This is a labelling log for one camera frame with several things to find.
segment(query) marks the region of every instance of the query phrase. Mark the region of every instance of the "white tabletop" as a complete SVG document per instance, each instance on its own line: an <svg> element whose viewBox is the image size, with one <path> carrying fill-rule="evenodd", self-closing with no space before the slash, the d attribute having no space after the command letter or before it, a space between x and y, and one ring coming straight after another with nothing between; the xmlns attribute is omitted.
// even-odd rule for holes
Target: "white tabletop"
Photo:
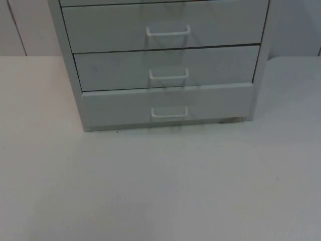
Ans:
<svg viewBox="0 0 321 241"><path fill-rule="evenodd" d="M84 133L61 58L1 57L1 240L321 240L320 66L271 60L253 122Z"/></svg>

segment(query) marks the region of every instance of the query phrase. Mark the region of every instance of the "cabinet side panel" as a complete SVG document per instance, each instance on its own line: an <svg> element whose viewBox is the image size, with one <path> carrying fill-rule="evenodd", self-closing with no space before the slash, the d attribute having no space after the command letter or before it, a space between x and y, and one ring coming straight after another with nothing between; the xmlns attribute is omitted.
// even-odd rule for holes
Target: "cabinet side panel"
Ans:
<svg viewBox="0 0 321 241"><path fill-rule="evenodd" d="M57 37L59 40L61 52L64 57L65 65L70 79L70 84L77 103L77 108L80 114L81 122L84 131L90 131L90 126L87 121L86 111L82 102L82 90L79 83L78 73L75 66L74 57L72 55L68 35L65 28L64 19L59 4L59 0L48 0L51 16L54 21Z"/></svg>
<svg viewBox="0 0 321 241"><path fill-rule="evenodd" d="M260 91L260 87L261 87L261 83L262 83L262 79L265 71L265 65L270 53L271 43L274 36L274 30L278 22L278 13L280 10L281 1L282 0L270 0L269 2L269 8L268 8L266 21L265 21L260 53L257 60L256 70L253 78L254 95L253 95L251 112L247 117L249 121L253 120L254 118L257 99L258 99L258 95L259 95L259 91Z"/></svg>

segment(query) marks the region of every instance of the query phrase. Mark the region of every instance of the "white wall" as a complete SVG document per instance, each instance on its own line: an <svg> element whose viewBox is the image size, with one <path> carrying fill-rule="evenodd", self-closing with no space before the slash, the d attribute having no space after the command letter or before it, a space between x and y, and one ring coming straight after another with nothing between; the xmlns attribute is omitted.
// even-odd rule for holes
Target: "white wall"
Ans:
<svg viewBox="0 0 321 241"><path fill-rule="evenodd" d="M10 3L27 55L60 55L47 0ZM283 0L281 12L271 57L316 56L321 47L321 0Z"/></svg>
<svg viewBox="0 0 321 241"><path fill-rule="evenodd" d="M61 55L47 0L9 0L27 55Z"/></svg>
<svg viewBox="0 0 321 241"><path fill-rule="evenodd" d="M270 56L315 56L320 47L321 1L283 0Z"/></svg>
<svg viewBox="0 0 321 241"><path fill-rule="evenodd" d="M6 0L0 0L0 56L24 56L18 31Z"/></svg>

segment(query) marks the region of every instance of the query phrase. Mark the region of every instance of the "white drawer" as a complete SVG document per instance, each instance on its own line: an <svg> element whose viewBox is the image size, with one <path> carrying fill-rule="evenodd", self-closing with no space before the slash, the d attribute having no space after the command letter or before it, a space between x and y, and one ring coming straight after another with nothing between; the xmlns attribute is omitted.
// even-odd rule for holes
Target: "white drawer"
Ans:
<svg viewBox="0 0 321 241"><path fill-rule="evenodd" d="M247 116L252 83L83 93L92 127Z"/></svg>
<svg viewBox="0 0 321 241"><path fill-rule="evenodd" d="M165 2L177 2L177 0L164 0ZM194 0L180 0L180 2L192 2ZM60 0L63 7L67 6L92 6L113 4L146 4L159 3L160 0Z"/></svg>
<svg viewBox="0 0 321 241"><path fill-rule="evenodd" d="M259 46L75 54L83 91L252 82Z"/></svg>
<svg viewBox="0 0 321 241"><path fill-rule="evenodd" d="M261 42L268 0L63 8L73 53Z"/></svg>

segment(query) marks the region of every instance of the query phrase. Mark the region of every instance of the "drawer front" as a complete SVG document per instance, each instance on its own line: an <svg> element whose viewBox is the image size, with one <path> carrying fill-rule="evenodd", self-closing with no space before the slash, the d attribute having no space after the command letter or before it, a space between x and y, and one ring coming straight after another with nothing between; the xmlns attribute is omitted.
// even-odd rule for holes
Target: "drawer front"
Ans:
<svg viewBox="0 0 321 241"><path fill-rule="evenodd" d="M181 2L192 2L193 0L180 0ZM63 7L68 6L92 6L110 4L146 4L159 3L159 0L60 0ZM166 0L166 2L177 2L177 0Z"/></svg>
<svg viewBox="0 0 321 241"><path fill-rule="evenodd" d="M202 87L99 91L83 94L92 127L242 117L252 83Z"/></svg>
<svg viewBox="0 0 321 241"><path fill-rule="evenodd" d="M268 0L63 8L73 53L260 43Z"/></svg>
<svg viewBox="0 0 321 241"><path fill-rule="evenodd" d="M76 54L83 91L252 82L259 46Z"/></svg>

